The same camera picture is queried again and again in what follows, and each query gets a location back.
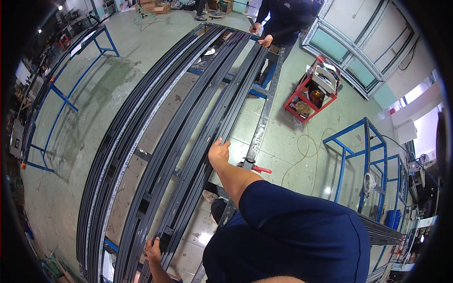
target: glass panel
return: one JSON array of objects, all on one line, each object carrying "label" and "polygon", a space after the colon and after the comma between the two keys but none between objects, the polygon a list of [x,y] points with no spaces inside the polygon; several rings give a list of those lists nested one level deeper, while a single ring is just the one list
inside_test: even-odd
[{"label": "glass panel", "polygon": [[367,87],[375,79],[374,75],[357,58],[354,58],[346,70],[359,80],[364,87]]},{"label": "glass panel", "polygon": [[339,62],[347,52],[346,47],[341,45],[341,43],[339,43],[336,39],[320,29],[316,30],[310,41],[310,44],[321,49],[337,62]]},{"label": "glass panel", "polygon": [[379,5],[380,0],[335,0],[324,19],[355,41]]}]

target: dark gray metal profile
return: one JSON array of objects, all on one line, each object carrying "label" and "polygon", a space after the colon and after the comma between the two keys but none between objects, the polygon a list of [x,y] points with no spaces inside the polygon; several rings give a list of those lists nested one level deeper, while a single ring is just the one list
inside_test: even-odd
[{"label": "dark gray metal profile", "polygon": [[362,214],[358,214],[363,224],[365,224],[368,234],[370,235],[371,245],[399,245],[401,237],[400,232],[391,229],[379,222],[374,221]]},{"label": "dark gray metal profile", "polygon": [[[207,159],[209,147],[218,137],[227,139],[267,52],[267,48],[254,45],[231,83],[223,90],[187,159],[156,232],[161,243],[168,244],[162,256],[164,269],[170,264],[204,184],[212,172]],[[139,283],[149,282],[151,279],[146,263]]]},{"label": "dark gray metal profile", "polygon": [[85,183],[77,221],[77,259],[83,269],[86,268],[86,241],[94,201],[99,191],[100,181],[102,181],[110,162],[111,154],[122,137],[125,127],[145,99],[146,90],[162,77],[166,66],[171,66],[197,38],[196,35],[187,34],[145,74],[121,106],[101,141]]},{"label": "dark gray metal profile", "polygon": [[163,193],[190,135],[222,79],[244,48],[249,34],[233,35],[217,50],[206,71],[195,82],[171,120],[148,163],[131,204],[120,240],[115,281],[134,279],[146,236]]},{"label": "dark gray metal profile", "polygon": [[87,264],[85,269],[90,282],[99,282],[101,280],[106,225],[118,189],[118,181],[120,182],[130,157],[138,144],[137,139],[140,139],[139,137],[146,130],[158,107],[182,74],[204,52],[205,48],[218,37],[221,30],[223,28],[212,28],[200,39],[197,39],[198,36],[193,35],[192,41],[195,40],[195,43],[184,46],[179,53],[180,57],[173,64],[163,65],[164,72],[161,69],[161,75],[158,76],[158,79],[152,82],[151,85],[146,86],[145,93],[142,92],[140,98],[146,97],[148,93],[149,95],[142,101],[140,107],[136,108],[136,112],[131,120],[128,121],[128,124],[123,126],[125,130],[118,135],[116,147],[110,148],[109,157],[106,161],[108,164],[102,169],[100,179],[97,181],[97,196],[92,200],[92,209],[88,219],[87,252],[85,254]]}]

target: red clamp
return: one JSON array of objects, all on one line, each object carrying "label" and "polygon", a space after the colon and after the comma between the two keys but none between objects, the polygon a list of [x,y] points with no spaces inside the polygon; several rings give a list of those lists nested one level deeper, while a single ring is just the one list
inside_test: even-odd
[{"label": "red clamp", "polygon": [[271,174],[271,173],[272,173],[272,170],[267,169],[267,168],[258,167],[258,166],[256,166],[256,165],[252,167],[252,170],[257,171],[259,174],[261,174],[261,172],[266,172],[266,173],[268,173],[268,174]]},{"label": "red clamp", "polygon": [[[246,160],[248,163],[255,164],[255,160],[254,160],[254,159],[245,158],[245,160]],[[243,161],[242,161],[242,162],[239,162],[237,166],[239,166],[239,167],[244,167],[244,162],[243,162]],[[253,165],[252,170],[258,172],[259,174],[261,174],[261,172],[266,172],[266,173],[268,173],[268,174],[271,174],[271,173],[272,173],[272,170],[267,169],[267,168],[262,168],[262,167],[259,167],[259,166],[256,166],[256,165]]]}]

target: tiled floor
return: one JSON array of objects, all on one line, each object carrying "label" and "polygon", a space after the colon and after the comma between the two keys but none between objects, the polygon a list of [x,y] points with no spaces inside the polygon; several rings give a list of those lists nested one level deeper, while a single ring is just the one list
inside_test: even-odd
[{"label": "tiled floor", "polygon": [[[144,72],[147,72],[182,36],[198,25],[198,22],[193,21],[193,13],[172,11],[167,15],[158,15],[158,20],[154,24],[140,32],[137,27],[132,27],[134,16],[135,11],[119,13],[106,22],[122,57],[106,57],[100,60],[96,72],[93,70],[88,73],[81,83],[81,89],[73,96],[76,107],[81,111],[73,113],[65,110],[60,117],[58,129],[50,144],[52,152],[49,162],[52,166],[58,167],[56,173],[43,172],[30,167],[23,171],[25,209],[35,237],[45,249],[53,249],[58,245],[58,257],[62,258],[74,273],[78,273],[75,256],[78,209],[97,147],[120,105],[143,77]],[[213,22],[245,31],[250,25],[245,16],[235,13],[229,14],[226,20]],[[107,40],[100,38],[98,42],[103,45]],[[252,44],[246,46],[233,65],[231,73],[236,72]],[[97,56],[96,51],[95,47],[89,47],[82,56],[74,59],[67,68],[68,73],[62,75],[62,85],[59,87],[70,89],[74,80],[77,79],[76,75],[90,64],[91,58]],[[265,180],[296,192],[333,200],[339,174],[340,160],[335,151],[338,148],[326,147],[322,144],[322,140],[365,116],[382,134],[390,137],[394,137],[393,125],[390,115],[383,113],[376,101],[363,100],[348,83],[343,82],[344,88],[339,93],[338,99],[304,124],[301,130],[295,130],[293,117],[282,108],[282,105],[304,74],[306,65],[313,61],[314,58],[311,55],[299,48],[293,48],[284,63],[256,164],[273,171],[271,174],[262,174]],[[153,153],[156,143],[196,79],[197,76],[186,74],[181,83],[168,95],[140,140],[138,147],[141,150]],[[195,129],[178,163],[179,168],[184,166],[220,90],[221,88]],[[35,135],[35,143],[38,145],[45,142],[46,133],[55,117],[54,106],[60,103],[56,95],[49,95],[46,100],[43,114],[39,118],[39,131]],[[249,96],[245,101],[228,139],[231,141],[229,163],[236,165],[243,161],[263,104],[263,99],[254,96]],[[344,135],[341,140],[354,150],[364,148],[364,134],[361,128]],[[389,155],[398,152],[394,144],[391,142],[387,144]],[[377,160],[380,154],[382,153],[379,151],[373,152],[372,160]],[[31,158],[39,161],[39,155],[36,152],[31,154]],[[352,209],[358,206],[363,162],[363,157],[348,160],[341,184],[339,203]],[[116,244],[119,243],[128,207],[146,164],[146,161],[134,156],[122,179],[106,233]],[[395,163],[389,163],[390,173],[394,172],[395,168]],[[215,173],[212,174],[210,181],[221,185]],[[391,186],[395,185],[389,183],[385,201],[386,211],[393,209],[395,205],[395,191],[390,189]],[[173,188],[174,182],[167,188],[150,235],[154,234],[157,221],[164,211]],[[372,196],[368,200],[367,207],[371,208],[377,204],[377,201],[377,197]],[[184,279],[185,282],[189,282],[195,273],[201,261],[203,249],[215,230],[214,223],[209,219],[209,212],[209,205],[200,198],[196,213],[193,214],[171,263],[169,272]],[[381,250],[381,247],[373,247],[371,258],[375,260],[379,257]],[[385,254],[381,263],[386,263],[389,256],[390,254]]]}]

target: red tool trolley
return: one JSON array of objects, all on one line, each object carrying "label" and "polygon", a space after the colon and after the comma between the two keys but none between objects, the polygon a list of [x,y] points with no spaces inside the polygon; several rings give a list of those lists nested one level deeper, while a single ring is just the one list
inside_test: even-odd
[{"label": "red tool trolley", "polygon": [[319,55],[298,82],[283,108],[306,123],[338,97],[341,72]]}]

